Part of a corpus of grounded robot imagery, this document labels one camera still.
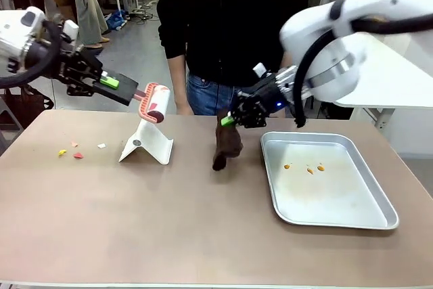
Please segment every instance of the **white holder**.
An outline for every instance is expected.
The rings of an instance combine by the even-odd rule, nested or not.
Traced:
[[[159,163],[167,165],[170,161],[173,140],[168,139],[153,123],[141,119],[137,131],[128,139],[119,162],[138,147],[142,147]]]

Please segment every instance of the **jeans pocket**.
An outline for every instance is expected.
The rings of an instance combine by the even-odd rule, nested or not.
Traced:
[[[188,74],[188,83],[194,88],[207,89],[210,87],[210,81],[205,81],[204,79],[194,76],[193,74]]]

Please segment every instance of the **black jacket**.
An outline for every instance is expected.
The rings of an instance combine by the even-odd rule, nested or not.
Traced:
[[[308,0],[160,0],[161,44],[167,58],[186,52],[189,71],[200,78],[251,86],[259,62],[279,69],[279,30],[307,6]]]

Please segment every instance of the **green tape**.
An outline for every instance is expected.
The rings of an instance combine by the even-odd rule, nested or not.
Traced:
[[[99,81],[101,84],[104,84],[110,88],[113,88],[113,89],[119,88],[119,81],[117,79],[112,78],[112,77],[108,77],[108,76],[102,77]]]
[[[231,116],[226,116],[221,120],[221,125],[226,127],[227,125],[232,125],[235,122],[235,119]]]

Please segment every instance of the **person in black jacket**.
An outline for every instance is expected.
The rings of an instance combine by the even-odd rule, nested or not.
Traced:
[[[236,91],[258,81],[252,68],[259,62],[274,72],[290,65],[279,31],[307,6],[308,0],[159,0],[177,112],[216,115]]]

